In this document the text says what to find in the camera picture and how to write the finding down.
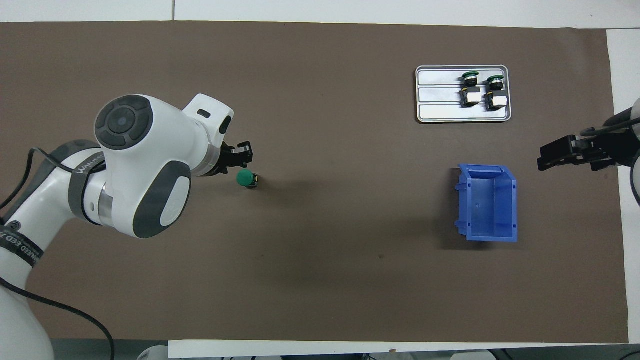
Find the brown mat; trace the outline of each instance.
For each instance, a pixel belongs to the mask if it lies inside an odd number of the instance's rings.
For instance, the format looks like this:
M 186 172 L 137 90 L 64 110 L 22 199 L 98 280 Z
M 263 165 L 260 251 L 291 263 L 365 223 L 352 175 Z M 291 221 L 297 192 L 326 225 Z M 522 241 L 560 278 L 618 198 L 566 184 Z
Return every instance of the brown mat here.
M 102 106 L 198 92 L 236 111 L 255 191 L 197 179 L 152 240 L 74 220 L 28 289 L 120 339 L 627 342 L 618 177 L 538 172 L 612 114 L 604 30 L 347 24 L 0 24 L 2 197 L 27 150 L 92 138 Z M 513 118 L 421 125 L 419 65 L 503 64 Z M 451 168 L 518 179 L 518 243 L 457 234 Z M 34 305 L 53 338 L 99 338 Z

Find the white table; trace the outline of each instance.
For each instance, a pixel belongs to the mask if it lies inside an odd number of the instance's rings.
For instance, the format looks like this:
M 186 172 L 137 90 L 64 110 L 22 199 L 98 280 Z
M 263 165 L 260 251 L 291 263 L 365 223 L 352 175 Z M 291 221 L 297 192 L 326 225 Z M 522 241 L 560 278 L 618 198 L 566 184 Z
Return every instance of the white table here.
M 638 0 L 0 0 L 1 22 L 226 20 L 599 28 L 607 30 L 615 112 L 640 97 Z M 619 168 L 630 343 L 640 343 L 640 207 Z M 269 356 L 540 347 L 555 343 L 357 343 L 321 341 L 170 341 L 172 357 Z

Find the metal tray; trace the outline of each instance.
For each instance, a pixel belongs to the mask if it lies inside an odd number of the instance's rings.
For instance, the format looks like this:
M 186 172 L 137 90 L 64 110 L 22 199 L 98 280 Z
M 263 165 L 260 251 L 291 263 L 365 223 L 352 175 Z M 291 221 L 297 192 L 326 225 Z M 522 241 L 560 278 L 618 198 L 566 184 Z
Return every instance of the metal tray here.
M 496 111 L 486 109 L 486 99 L 470 108 L 462 106 L 462 74 L 478 71 L 478 87 L 486 94 L 486 79 L 504 76 L 507 106 Z M 415 70 L 416 115 L 422 123 L 504 122 L 511 118 L 509 72 L 503 65 L 423 65 Z

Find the green button cap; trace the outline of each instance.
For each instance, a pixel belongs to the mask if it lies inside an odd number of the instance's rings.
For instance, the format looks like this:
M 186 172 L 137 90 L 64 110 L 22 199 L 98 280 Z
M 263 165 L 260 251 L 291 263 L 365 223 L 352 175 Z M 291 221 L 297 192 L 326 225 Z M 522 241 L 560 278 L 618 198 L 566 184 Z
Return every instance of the green button cap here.
M 242 169 L 236 176 L 236 181 L 241 186 L 249 186 L 253 184 L 253 172 L 251 170 Z

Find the blue plastic container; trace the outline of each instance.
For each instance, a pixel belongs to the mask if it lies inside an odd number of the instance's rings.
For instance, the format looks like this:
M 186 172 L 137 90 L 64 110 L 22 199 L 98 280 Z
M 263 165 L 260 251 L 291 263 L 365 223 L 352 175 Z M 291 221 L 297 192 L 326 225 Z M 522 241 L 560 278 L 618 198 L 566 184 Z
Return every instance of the blue plastic container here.
M 470 241 L 518 241 L 516 179 L 507 167 L 460 164 L 458 232 Z

